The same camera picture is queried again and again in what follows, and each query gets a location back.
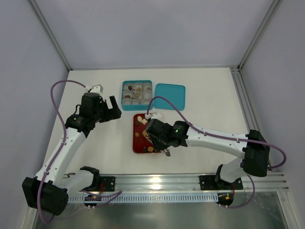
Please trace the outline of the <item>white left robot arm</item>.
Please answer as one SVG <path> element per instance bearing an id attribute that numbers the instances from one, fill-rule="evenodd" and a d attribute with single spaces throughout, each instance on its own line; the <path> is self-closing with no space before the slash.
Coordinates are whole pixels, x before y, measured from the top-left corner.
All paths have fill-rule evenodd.
<path id="1" fill-rule="evenodd" d="M 98 169 L 84 166 L 68 179 L 64 173 L 75 153 L 97 123 L 119 119 L 122 115 L 114 96 L 112 107 L 98 93 L 85 93 L 79 104 L 79 112 L 66 121 L 61 141 L 52 155 L 33 178 L 26 177 L 22 189 L 31 208 L 59 216 L 66 208 L 68 198 L 81 190 L 95 191 L 100 187 Z"/>

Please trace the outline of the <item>stainless steel tongs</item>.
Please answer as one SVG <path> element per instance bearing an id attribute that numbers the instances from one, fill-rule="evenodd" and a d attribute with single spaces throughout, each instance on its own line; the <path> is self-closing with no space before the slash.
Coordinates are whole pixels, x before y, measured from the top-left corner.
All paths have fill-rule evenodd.
<path id="1" fill-rule="evenodd" d="M 162 152 L 166 156 L 171 156 L 170 150 L 168 148 L 166 148 L 164 145 L 162 145 L 161 143 L 159 143 L 156 140 L 156 138 L 151 138 L 145 130 L 143 130 L 142 135 L 146 139 L 146 141 L 150 143 L 150 146 L 153 147 L 153 152 L 155 152 L 155 153 Z"/>

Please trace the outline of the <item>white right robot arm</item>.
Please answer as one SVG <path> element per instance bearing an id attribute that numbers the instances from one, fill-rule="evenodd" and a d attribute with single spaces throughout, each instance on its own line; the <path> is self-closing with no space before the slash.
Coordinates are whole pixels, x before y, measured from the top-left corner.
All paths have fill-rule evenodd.
<path id="1" fill-rule="evenodd" d="M 258 131 L 251 130 L 244 135 L 208 132 L 185 121 L 170 125 L 158 119 L 152 119 L 145 131 L 155 149 L 167 156 L 171 146 L 202 147 L 235 156 L 233 161 L 219 165 L 216 171 L 214 182 L 219 189 L 231 188 L 232 183 L 246 175 L 267 175 L 270 147 Z"/>

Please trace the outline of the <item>teal tin lid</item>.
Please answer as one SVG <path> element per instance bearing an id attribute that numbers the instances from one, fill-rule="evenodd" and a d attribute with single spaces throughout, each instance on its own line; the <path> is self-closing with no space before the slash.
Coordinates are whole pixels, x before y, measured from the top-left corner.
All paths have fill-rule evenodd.
<path id="1" fill-rule="evenodd" d="M 169 100 L 179 111 L 185 108 L 186 88 L 178 84 L 158 83 L 155 88 L 155 97 L 161 96 Z M 174 110 L 174 108 L 163 99 L 157 98 L 153 102 L 154 108 Z"/>

